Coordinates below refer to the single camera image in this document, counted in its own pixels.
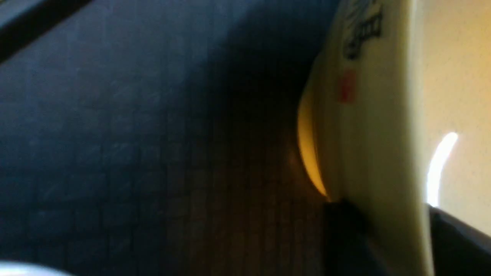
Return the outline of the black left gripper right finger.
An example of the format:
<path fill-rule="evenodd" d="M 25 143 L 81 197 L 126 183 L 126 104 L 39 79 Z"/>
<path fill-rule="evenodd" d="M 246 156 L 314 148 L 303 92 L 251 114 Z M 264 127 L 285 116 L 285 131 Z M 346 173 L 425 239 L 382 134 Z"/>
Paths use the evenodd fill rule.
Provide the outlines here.
<path fill-rule="evenodd" d="M 489 276 L 491 238 L 439 208 L 428 208 L 436 276 Z"/>

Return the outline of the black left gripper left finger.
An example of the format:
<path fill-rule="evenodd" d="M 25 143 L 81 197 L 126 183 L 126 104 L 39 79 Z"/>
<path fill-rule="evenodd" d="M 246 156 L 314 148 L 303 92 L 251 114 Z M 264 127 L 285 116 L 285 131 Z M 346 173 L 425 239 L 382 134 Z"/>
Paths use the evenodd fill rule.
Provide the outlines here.
<path fill-rule="evenodd" d="M 323 208 L 323 268 L 325 276 L 379 276 L 380 267 L 367 240 L 367 222 L 346 200 Z"/>

